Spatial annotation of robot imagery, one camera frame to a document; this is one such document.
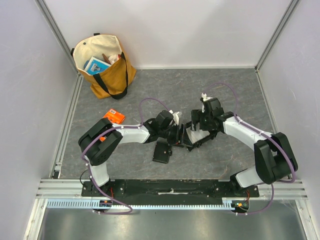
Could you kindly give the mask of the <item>white credit card stack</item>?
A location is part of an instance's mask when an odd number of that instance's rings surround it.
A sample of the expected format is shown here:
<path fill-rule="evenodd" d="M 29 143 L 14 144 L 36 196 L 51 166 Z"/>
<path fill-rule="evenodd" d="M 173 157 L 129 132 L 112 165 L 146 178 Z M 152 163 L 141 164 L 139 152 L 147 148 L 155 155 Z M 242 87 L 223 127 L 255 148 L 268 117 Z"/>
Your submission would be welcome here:
<path fill-rule="evenodd" d="M 193 144 L 204 139 L 205 137 L 210 135 L 209 131 L 197 129 L 196 131 L 191 131 L 191 127 L 187 128 L 187 134 Z"/>

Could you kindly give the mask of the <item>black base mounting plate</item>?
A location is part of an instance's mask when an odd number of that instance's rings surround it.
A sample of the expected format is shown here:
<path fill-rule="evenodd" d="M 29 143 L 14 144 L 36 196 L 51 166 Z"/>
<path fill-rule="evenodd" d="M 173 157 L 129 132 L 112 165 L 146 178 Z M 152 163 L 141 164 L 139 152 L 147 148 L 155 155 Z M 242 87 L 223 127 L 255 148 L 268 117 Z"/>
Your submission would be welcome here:
<path fill-rule="evenodd" d="M 217 179 L 112 179 L 100 187 L 91 181 L 82 185 L 81 196 L 102 197 L 106 193 L 111 197 L 131 197 L 138 195 L 160 196 L 168 194 L 212 196 L 216 198 L 258 198 L 258 187 L 235 186 L 231 181 Z"/>

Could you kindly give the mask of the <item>orange printed box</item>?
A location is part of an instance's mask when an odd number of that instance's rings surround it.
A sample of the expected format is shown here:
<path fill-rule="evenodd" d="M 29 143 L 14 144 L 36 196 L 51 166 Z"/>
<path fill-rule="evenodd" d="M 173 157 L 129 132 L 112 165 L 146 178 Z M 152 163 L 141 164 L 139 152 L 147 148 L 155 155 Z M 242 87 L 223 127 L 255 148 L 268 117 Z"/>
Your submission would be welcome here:
<path fill-rule="evenodd" d="M 125 115 L 116 111 L 113 108 L 110 108 L 107 113 L 103 116 L 103 118 L 108 119 L 111 123 L 121 124 L 126 119 Z"/>

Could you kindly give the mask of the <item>black leather card holder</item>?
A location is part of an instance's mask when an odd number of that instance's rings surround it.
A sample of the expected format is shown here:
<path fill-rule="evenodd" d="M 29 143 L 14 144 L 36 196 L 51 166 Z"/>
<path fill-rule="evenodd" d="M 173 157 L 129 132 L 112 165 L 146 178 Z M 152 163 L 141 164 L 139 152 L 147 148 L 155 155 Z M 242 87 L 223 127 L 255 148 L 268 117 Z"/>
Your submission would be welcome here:
<path fill-rule="evenodd" d="M 157 141 L 152 161 L 161 164 L 168 164 L 172 156 L 172 146 L 167 142 Z"/>

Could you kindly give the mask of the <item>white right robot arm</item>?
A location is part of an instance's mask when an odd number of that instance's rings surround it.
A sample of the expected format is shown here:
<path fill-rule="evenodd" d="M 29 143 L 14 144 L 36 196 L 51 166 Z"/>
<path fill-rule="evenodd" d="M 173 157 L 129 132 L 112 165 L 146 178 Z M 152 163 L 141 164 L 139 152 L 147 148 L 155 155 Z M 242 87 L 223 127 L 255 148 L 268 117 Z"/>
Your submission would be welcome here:
<path fill-rule="evenodd" d="M 217 98 L 203 95 L 200 100 L 202 108 L 192 110 L 191 123 L 186 130 L 192 148 L 223 133 L 253 150 L 254 166 L 230 178 L 232 182 L 229 191 L 233 196 L 242 196 L 250 186 L 271 185 L 288 175 L 295 175 L 298 164 L 284 133 L 265 132 L 243 121 L 233 112 L 225 112 Z"/>

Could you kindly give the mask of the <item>mustard tote bag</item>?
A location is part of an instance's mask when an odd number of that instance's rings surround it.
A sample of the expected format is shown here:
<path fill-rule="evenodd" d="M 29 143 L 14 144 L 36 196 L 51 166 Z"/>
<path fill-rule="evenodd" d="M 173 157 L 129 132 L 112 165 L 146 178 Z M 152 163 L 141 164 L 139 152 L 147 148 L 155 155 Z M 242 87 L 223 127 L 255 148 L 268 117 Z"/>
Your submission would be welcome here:
<path fill-rule="evenodd" d="M 126 96 L 136 69 L 117 36 L 96 33 L 81 40 L 70 54 L 98 99 L 120 100 Z"/>

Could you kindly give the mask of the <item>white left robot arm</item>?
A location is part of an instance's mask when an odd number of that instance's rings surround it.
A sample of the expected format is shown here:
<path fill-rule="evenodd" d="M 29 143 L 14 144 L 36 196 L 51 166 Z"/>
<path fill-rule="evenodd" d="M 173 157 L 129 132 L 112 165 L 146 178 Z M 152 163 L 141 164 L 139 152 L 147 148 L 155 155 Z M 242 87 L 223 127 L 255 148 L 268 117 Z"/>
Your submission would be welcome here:
<path fill-rule="evenodd" d="M 136 125 L 122 125 L 112 123 L 107 118 L 100 119 L 78 140 L 82 157 L 89 167 L 90 178 L 94 181 L 92 190 L 101 197 L 110 192 L 107 160 L 118 145 L 148 144 L 162 138 L 169 145 L 192 147 L 194 143 L 188 136 L 187 126 L 179 124 L 179 116 L 179 112 L 163 110 L 155 118 Z"/>

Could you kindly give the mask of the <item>blue book in bag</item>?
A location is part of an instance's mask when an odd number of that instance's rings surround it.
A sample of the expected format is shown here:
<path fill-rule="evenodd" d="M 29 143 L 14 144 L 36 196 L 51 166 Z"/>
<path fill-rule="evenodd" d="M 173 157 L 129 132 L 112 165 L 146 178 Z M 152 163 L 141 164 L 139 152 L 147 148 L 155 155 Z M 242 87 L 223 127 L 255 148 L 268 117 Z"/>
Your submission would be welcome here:
<path fill-rule="evenodd" d="M 91 57 L 90 60 L 87 60 L 84 64 L 84 71 L 89 75 L 95 75 L 104 72 L 111 65 L 107 62 L 104 62 L 96 57 Z"/>

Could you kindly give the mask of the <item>black plastic card tray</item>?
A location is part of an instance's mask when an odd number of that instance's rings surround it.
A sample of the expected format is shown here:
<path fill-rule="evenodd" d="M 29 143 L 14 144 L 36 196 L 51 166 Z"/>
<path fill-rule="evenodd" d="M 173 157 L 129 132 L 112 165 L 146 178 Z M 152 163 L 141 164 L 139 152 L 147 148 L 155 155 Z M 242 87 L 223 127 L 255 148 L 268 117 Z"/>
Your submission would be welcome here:
<path fill-rule="evenodd" d="M 191 130 L 191 122 L 181 125 L 182 137 L 181 144 L 186 147 L 190 152 L 202 146 L 207 141 L 213 140 L 217 136 L 216 131 L 207 130 Z"/>

